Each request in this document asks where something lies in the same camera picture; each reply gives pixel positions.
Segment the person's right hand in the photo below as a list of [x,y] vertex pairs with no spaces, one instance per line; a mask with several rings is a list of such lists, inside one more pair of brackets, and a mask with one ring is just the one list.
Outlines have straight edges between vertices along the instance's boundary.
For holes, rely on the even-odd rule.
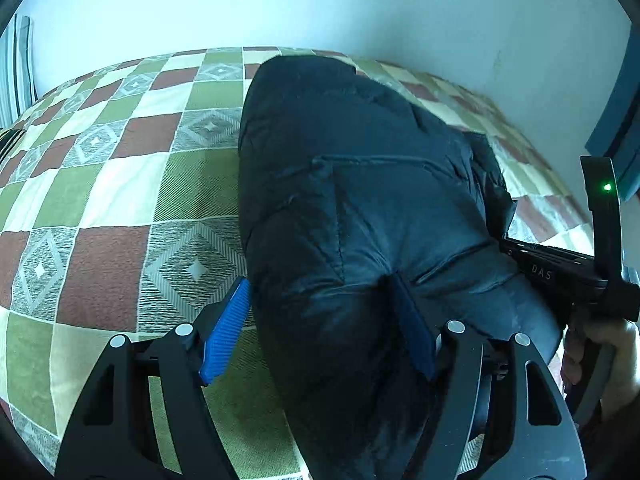
[[639,395],[639,332],[626,320],[574,322],[564,338],[561,377],[565,387],[582,380],[585,342],[610,344],[615,348],[610,379],[601,396],[602,419],[613,418]]

